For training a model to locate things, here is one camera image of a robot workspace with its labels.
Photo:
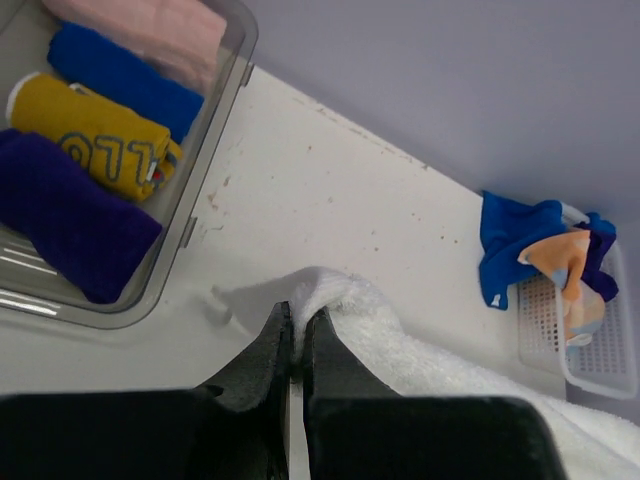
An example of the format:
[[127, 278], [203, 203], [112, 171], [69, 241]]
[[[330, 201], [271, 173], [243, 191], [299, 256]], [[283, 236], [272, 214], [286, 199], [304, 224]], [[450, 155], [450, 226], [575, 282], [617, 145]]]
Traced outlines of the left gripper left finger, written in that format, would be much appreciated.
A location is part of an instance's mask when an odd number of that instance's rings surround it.
[[285, 479], [287, 303], [193, 388], [1, 398], [4, 479]]

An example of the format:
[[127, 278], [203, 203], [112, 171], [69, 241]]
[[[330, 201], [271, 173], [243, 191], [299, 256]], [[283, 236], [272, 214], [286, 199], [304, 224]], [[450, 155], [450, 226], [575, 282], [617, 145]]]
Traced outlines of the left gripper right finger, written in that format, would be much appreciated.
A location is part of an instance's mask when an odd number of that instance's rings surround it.
[[338, 338], [305, 328], [303, 420], [314, 479], [564, 479], [542, 416], [496, 396], [403, 397]]

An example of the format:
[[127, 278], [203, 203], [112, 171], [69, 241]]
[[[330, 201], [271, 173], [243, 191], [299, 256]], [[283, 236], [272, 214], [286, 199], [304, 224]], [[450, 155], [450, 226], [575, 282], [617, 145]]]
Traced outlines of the white towel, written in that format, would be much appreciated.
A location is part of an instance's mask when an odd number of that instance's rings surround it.
[[294, 362], [302, 357], [307, 324], [327, 308], [339, 339], [394, 391], [402, 395], [495, 395], [525, 400], [550, 427], [569, 478], [638, 478], [637, 425], [539, 393], [413, 338], [403, 331], [396, 311], [381, 291], [362, 277], [325, 267], [307, 267], [296, 276], [290, 297]]

